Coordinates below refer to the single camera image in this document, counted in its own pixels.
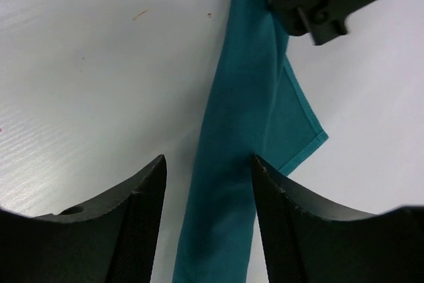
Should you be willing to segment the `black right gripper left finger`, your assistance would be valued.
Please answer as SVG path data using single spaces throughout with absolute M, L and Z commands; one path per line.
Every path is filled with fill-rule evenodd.
M 166 189 L 157 156 L 129 179 L 54 215 L 1 211 L 2 282 L 149 282 Z

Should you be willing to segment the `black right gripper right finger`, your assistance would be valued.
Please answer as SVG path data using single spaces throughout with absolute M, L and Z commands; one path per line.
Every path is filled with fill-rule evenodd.
M 253 156 L 270 282 L 422 282 L 423 208 L 373 215 L 333 202 Z

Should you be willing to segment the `teal satin napkin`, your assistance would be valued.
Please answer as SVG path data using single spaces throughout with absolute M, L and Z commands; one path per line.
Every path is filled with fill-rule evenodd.
M 231 0 L 174 282 L 244 282 L 256 216 L 252 155 L 288 175 L 327 140 L 289 63 L 288 40 L 268 0 Z

